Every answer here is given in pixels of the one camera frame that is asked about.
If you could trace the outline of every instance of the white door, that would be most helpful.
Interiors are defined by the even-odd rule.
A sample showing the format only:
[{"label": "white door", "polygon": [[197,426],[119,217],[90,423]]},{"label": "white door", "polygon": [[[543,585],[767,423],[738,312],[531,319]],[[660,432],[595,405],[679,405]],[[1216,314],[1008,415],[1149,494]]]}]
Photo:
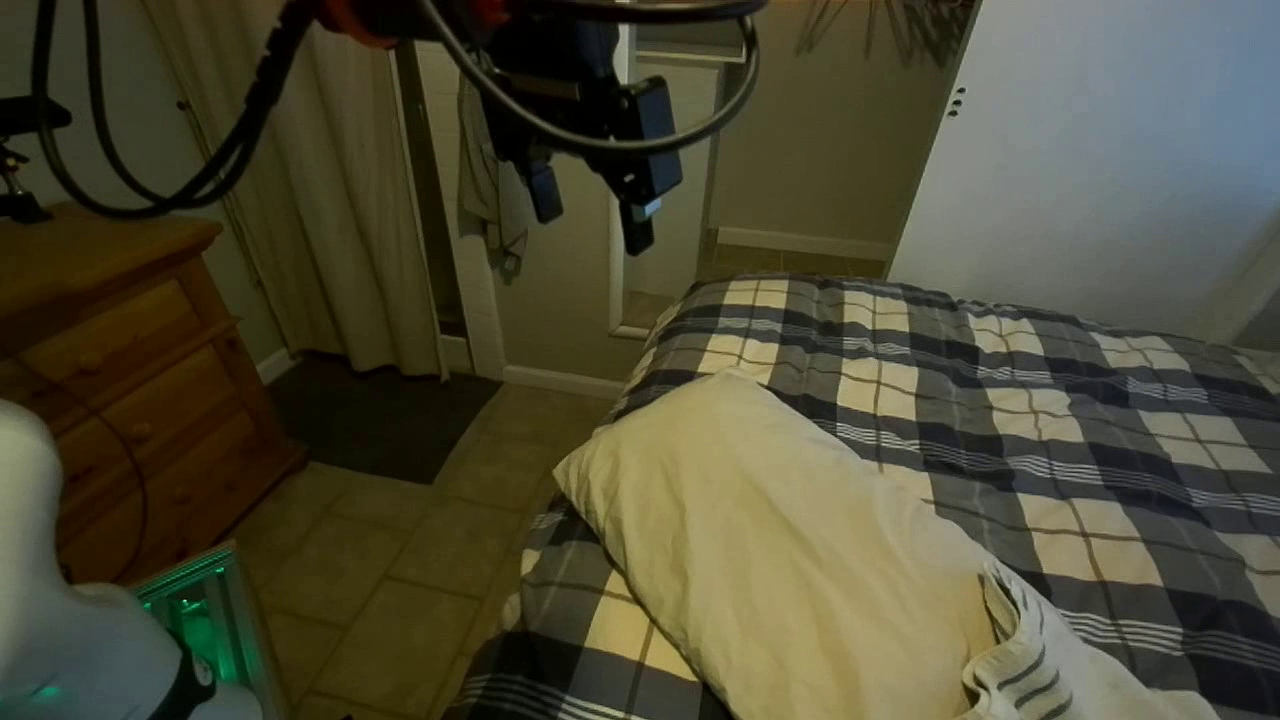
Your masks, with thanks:
[{"label": "white door", "polygon": [[459,174],[459,114],[455,114],[455,94],[459,94],[459,67],[442,50],[442,45],[411,45],[415,50],[415,72],[423,85],[423,109],[432,123],[432,148],[437,148],[437,170],[438,170],[438,202],[442,202],[442,224],[453,238],[453,273],[465,303],[465,323],[468,323],[468,351],[474,375],[502,380],[508,372],[508,351],[502,351],[502,323],[497,309],[497,285],[487,268],[487,246],[483,235],[459,235],[455,221],[455,174]]},{"label": "white door", "polygon": [[890,281],[1193,327],[1280,238],[1275,29],[1275,0],[985,0]]}]

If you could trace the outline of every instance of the wall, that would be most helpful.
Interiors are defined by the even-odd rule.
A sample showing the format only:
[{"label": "wall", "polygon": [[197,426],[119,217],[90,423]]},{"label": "wall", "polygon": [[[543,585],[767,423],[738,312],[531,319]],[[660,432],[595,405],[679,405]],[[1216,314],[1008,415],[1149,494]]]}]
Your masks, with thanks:
[{"label": "wall", "polygon": [[561,155],[555,174],[565,217],[531,233],[521,281],[498,285],[508,363],[622,380],[638,341],[613,335],[616,202],[581,161]]},{"label": "wall", "polygon": [[[0,94],[27,94],[32,78],[32,29],[39,0],[2,0],[0,2]],[[56,36],[56,67],[50,94],[74,114],[71,126],[60,130],[65,155],[84,174],[84,183],[115,202],[128,194],[106,183],[106,168],[95,155],[90,114],[86,114],[86,85],[84,85],[84,45],[79,45],[79,2],[60,2],[60,36]],[[106,109],[119,153],[131,168],[157,183],[175,186],[192,168],[198,168],[198,153],[187,118],[175,112],[175,88],[153,23],[145,20],[134,0],[100,2],[102,23],[102,72],[106,72]],[[39,148],[32,136],[17,138],[23,155],[32,155],[23,183],[45,200],[65,200],[60,183],[45,170]],[[223,292],[227,312],[239,323],[242,348],[253,358],[266,358],[284,351],[276,319],[254,287],[254,275],[233,235],[223,235],[205,253],[205,265]]]},{"label": "wall", "polygon": [[1280,351],[1280,292],[1263,303],[1252,323],[1236,335],[1243,348]]},{"label": "wall", "polygon": [[1218,281],[1196,335],[1280,351],[1280,210],[1252,253]]},{"label": "wall", "polygon": [[1275,245],[1273,29],[1275,0],[985,0],[890,281],[1206,335]]},{"label": "wall", "polygon": [[763,72],[718,136],[709,221],[890,254],[951,72],[905,55],[890,0],[846,0],[823,45],[797,55],[813,2],[772,0],[760,17]]}]

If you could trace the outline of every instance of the cream pillow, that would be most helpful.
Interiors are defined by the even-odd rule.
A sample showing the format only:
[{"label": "cream pillow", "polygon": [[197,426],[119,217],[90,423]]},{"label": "cream pillow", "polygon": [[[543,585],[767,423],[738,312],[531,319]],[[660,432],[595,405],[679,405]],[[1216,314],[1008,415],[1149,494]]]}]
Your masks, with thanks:
[{"label": "cream pillow", "polygon": [[737,717],[967,708],[985,555],[763,386],[695,380],[555,480]]}]

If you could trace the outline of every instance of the blue and white plaid blanket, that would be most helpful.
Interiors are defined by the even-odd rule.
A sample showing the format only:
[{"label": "blue and white plaid blanket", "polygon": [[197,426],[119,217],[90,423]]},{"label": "blue and white plaid blanket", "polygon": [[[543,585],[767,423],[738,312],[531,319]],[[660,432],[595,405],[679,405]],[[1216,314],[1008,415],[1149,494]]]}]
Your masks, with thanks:
[{"label": "blue and white plaid blanket", "polygon": [[[1280,397],[1268,358],[860,281],[695,287],[622,413],[750,375],[1036,585],[1153,687],[1280,717]],[[528,545],[522,614],[472,717],[727,717],[585,518]]]}]

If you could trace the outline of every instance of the electrical cable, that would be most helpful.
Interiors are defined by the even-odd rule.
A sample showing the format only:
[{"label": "electrical cable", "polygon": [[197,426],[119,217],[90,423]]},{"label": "electrical cable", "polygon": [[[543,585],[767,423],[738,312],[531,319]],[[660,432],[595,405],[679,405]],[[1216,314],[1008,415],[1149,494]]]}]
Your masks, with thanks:
[{"label": "electrical cable", "polygon": [[432,0],[420,0],[423,17],[437,23],[438,45],[449,47],[449,55],[455,60],[455,67],[487,94],[497,100],[502,112],[513,112],[522,126],[541,130],[543,138],[550,138],[555,148],[581,153],[581,155],[656,155],[656,153],[675,153],[686,148],[713,130],[718,130],[750,94],[756,75],[760,75],[760,41],[756,41],[756,23],[748,17],[737,20],[748,60],[745,60],[745,75],[737,78],[733,94],[695,126],[686,130],[671,130],[671,136],[656,136],[656,138],[605,138],[605,136],[581,136],[568,130],[543,114],[537,114],[531,109],[522,109],[514,94],[508,94],[508,88],[498,88],[478,62],[474,55],[465,47],[465,41],[449,29],[449,20],[438,17],[438,6]]},{"label": "electrical cable", "polygon": [[[671,136],[656,136],[656,138],[606,138],[606,136],[585,136],[585,130],[568,130],[550,118],[543,118],[541,112],[531,112],[528,104],[521,104],[514,94],[508,94],[498,88],[498,78],[490,75],[490,67],[478,67],[478,55],[472,55],[465,47],[465,41],[453,30],[453,23],[438,17],[437,0],[420,0],[423,17],[437,23],[437,36],[442,41],[449,55],[465,67],[465,75],[487,94],[497,100],[502,112],[513,112],[522,126],[531,126],[537,136],[550,138],[565,153],[581,153],[581,155],[605,155],[605,161],[628,161],[628,155],[653,155],[653,153],[675,153],[686,148],[713,130],[718,130],[750,94],[756,75],[760,75],[760,41],[756,41],[756,23],[748,20],[750,13],[763,6],[763,0],[662,0],[662,2],[613,2],[613,0],[561,0],[555,6],[546,2],[543,17],[577,17],[577,20],[606,20],[606,23],[686,23],[686,20],[737,20],[738,36],[745,36],[745,72],[733,88],[733,94],[695,126],[686,130],[671,130]],[[32,47],[32,94],[34,94],[34,136],[39,136],[39,153],[50,168],[50,174],[65,183],[65,190],[100,210],[100,217],[115,217],[115,221],[145,221],[145,217],[163,217],[175,208],[198,208],[210,202],[220,194],[227,194],[235,186],[235,179],[242,174],[266,112],[276,109],[291,55],[302,41],[302,30],[315,20],[315,0],[289,0],[280,6],[280,20],[266,36],[266,47],[254,62],[254,78],[242,94],[242,112],[235,118],[235,126],[220,138],[220,148],[206,155],[206,163],[180,183],[171,194],[153,190],[134,170],[128,170],[115,138],[111,138],[111,118],[106,118],[106,104],[102,104],[102,67],[100,67],[100,17],[95,17],[95,0],[84,0],[84,62],[86,62],[86,91],[90,91],[90,126],[95,138],[106,155],[106,168],[115,170],[119,183],[128,183],[134,194],[145,194],[146,202],[141,208],[115,208],[95,200],[67,168],[56,136],[50,136],[50,118],[49,118],[49,67],[50,67],[50,29],[56,29],[56,0],[39,0],[34,13],[34,47]]]},{"label": "electrical cable", "polygon": [[[86,36],[100,30],[90,2],[95,2],[95,0],[84,0],[84,6],[86,6],[86,13],[84,13],[84,30],[86,30]],[[253,78],[253,88],[246,88],[246,94],[242,94],[242,112],[239,112],[235,126],[220,138],[220,148],[210,153],[210,161],[206,161],[180,190],[171,190],[171,194],[157,194],[157,190],[146,194],[146,190],[141,190],[141,194],[146,194],[145,208],[115,208],[115,202],[100,202],[90,190],[79,186],[79,179],[74,179],[71,168],[65,163],[60,144],[56,144],[56,136],[50,136],[50,126],[49,126],[45,100],[49,100],[49,62],[50,62],[56,0],[39,0],[39,13],[34,13],[34,47],[32,47],[32,94],[34,94],[34,104],[39,104],[39,112],[34,112],[39,153],[45,153],[50,174],[56,174],[56,179],[65,183],[65,190],[67,190],[71,200],[79,200],[84,208],[90,208],[90,210],[100,210],[100,217],[119,217],[119,221],[145,221],[145,217],[163,217],[163,210],[175,210],[175,208],[198,208],[198,202],[220,200],[223,190],[235,186],[235,179],[242,174],[242,168],[246,168],[246,161],[253,161],[253,148],[254,148],[254,138],[258,138],[262,123],[266,123],[266,112],[270,112],[270,104],[276,104],[280,91],[284,91],[291,55],[294,55],[294,47],[299,47],[312,17],[315,17],[312,6],[315,6],[312,0],[289,0],[289,2],[284,2],[280,20],[276,20],[276,29],[270,29],[270,36],[266,36],[266,50],[262,50],[258,62],[254,62],[254,78]],[[100,88],[100,45],[95,45],[95,41],[90,41],[86,62],[90,62],[86,78],[95,85],[95,94],[102,94],[102,88]],[[95,100],[95,126],[106,130],[102,100]]]},{"label": "electrical cable", "polygon": [[32,358],[23,358],[21,351],[6,351],[0,348],[0,355],[6,355],[21,372],[27,372],[32,380],[49,382],[50,390],[67,397],[79,413],[86,413],[86,419],[95,419],[111,440],[115,448],[123,452],[123,465],[128,465],[128,477],[131,477],[131,489],[134,489],[134,505],[141,505],[141,518],[134,518],[134,531],[131,531],[131,550],[128,560],[119,563],[115,574],[106,578],[128,578],[128,571],[145,560],[145,548],[146,548],[146,531],[153,531],[153,494],[146,494],[146,472],[145,472],[145,460],[131,452],[128,437],[115,426],[115,419],[106,419],[106,413],[100,413],[90,399],[84,399],[79,390],[71,390],[67,382],[45,375]]}]

